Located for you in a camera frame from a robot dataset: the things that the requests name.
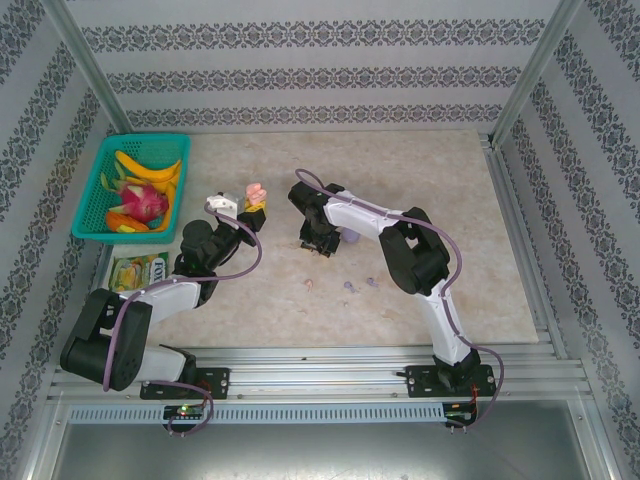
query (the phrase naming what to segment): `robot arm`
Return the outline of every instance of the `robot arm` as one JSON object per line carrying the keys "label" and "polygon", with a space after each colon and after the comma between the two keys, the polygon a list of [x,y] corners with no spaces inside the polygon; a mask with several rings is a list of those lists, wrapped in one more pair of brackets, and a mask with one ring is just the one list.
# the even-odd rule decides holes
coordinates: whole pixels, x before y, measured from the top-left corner
{"label": "robot arm", "polygon": [[[210,208],[220,208],[234,219],[237,216],[252,232],[260,231],[266,220],[264,208],[238,214],[238,201],[222,194],[208,199]],[[116,350],[109,382],[114,390],[124,390],[135,381],[197,384],[195,357],[164,345],[146,346],[148,330],[165,318],[207,302],[218,281],[202,279],[215,277],[215,269],[226,263],[242,242],[255,246],[244,229],[222,221],[214,231],[209,222],[195,220],[184,227],[182,234],[181,254],[176,258],[173,275],[162,285],[143,290],[124,314],[118,338],[114,339]],[[113,329],[118,312],[134,293],[105,289],[91,292],[63,348],[60,365],[64,370],[102,383],[112,341],[105,332]]]}
{"label": "robot arm", "polygon": [[[379,241],[391,278],[404,292],[415,295],[420,303],[433,340],[440,380],[452,389],[465,384],[480,358],[476,350],[462,343],[444,311],[442,288],[449,276],[449,253],[435,232],[393,220],[387,215],[402,215],[431,223],[429,217],[415,207],[407,212],[378,207],[358,199],[339,185],[330,184],[326,189],[387,214],[379,215],[359,205],[331,198],[299,182],[291,189],[289,200],[305,216],[300,230],[302,246],[329,257],[338,248],[340,233],[337,229],[340,227]],[[407,240],[417,243],[410,246]],[[453,322],[463,335],[451,293],[447,291],[445,296]]]}

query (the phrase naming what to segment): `wallpaper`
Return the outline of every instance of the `wallpaper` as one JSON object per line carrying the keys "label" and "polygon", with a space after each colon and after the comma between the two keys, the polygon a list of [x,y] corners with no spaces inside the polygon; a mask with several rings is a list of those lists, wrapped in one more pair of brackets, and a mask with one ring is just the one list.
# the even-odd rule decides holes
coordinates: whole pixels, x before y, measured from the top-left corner
{"label": "wallpaper", "polygon": [[99,247],[70,234],[107,119],[34,0],[0,6],[0,479],[19,472]]}
{"label": "wallpaper", "polygon": [[489,133],[556,5],[68,2],[134,128],[189,133]]}
{"label": "wallpaper", "polygon": [[585,1],[502,145],[564,340],[640,478],[640,16]]}

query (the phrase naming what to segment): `beige tabletop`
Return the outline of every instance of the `beige tabletop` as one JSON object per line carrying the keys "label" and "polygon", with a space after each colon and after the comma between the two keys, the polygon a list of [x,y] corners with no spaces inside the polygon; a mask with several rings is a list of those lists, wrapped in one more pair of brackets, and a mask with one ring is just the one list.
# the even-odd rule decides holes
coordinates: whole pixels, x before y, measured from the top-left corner
{"label": "beige tabletop", "polygon": [[[467,336],[479,343],[535,343],[537,335],[475,131],[195,135],[176,239],[170,245],[119,245],[114,257],[169,251],[184,225],[215,220],[202,206],[219,191],[261,182],[268,218],[257,270],[221,282],[204,306],[149,332],[172,346],[347,346],[430,343],[417,301],[391,280],[377,242],[342,242],[331,258],[300,248],[302,215],[287,200],[305,167],[383,207],[424,209],[462,250],[453,299]],[[256,251],[240,247],[218,274],[238,272]],[[455,260],[450,264],[453,271]],[[373,277],[379,286],[367,284]],[[313,282],[308,292],[305,281]],[[346,281],[356,288],[351,293]]]}

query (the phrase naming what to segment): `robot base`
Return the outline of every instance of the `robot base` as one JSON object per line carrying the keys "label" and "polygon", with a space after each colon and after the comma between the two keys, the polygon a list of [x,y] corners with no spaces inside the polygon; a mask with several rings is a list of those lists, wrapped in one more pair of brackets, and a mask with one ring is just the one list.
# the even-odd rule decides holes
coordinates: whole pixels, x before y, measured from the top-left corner
{"label": "robot base", "polygon": [[407,379],[409,398],[471,396],[474,385],[478,397],[492,397],[496,391],[496,380],[490,365],[476,366],[464,384],[453,389],[442,383],[440,369],[436,365],[409,365],[398,375]]}
{"label": "robot base", "polygon": [[[197,368],[195,381],[189,383],[208,390],[214,400],[226,400],[229,393],[229,374],[228,368]],[[194,390],[145,382],[140,388],[140,398],[142,400],[202,400],[202,395]]]}

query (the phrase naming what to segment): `plastic basket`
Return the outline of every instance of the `plastic basket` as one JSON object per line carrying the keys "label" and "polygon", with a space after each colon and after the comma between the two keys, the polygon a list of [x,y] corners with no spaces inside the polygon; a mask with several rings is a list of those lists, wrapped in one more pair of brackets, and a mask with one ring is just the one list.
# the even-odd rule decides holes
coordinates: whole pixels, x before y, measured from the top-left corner
{"label": "plastic basket", "polygon": [[[90,238],[108,245],[171,243],[175,236],[180,203],[187,178],[190,148],[191,140],[189,137],[180,134],[130,134],[105,138],[96,155],[95,163],[87,180],[87,186],[82,194],[80,206],[73,220],[73,226],[71,227],[73,234],[78,238]],[[119,205],[120,197],[102,188],[100,174],[104,173],[109,179],[117,178],[117,172],[114,167],[116,150],[123,151],[140,165],[152,169],[170,167],[178,160],[182,160],[175,204],[171,213],[169,227],[164,232],[115,233],[107,228],[105,223],[107,210]],[[162,218],[158,218],[151,222],[149,227],[155,228],[161,222]]]}

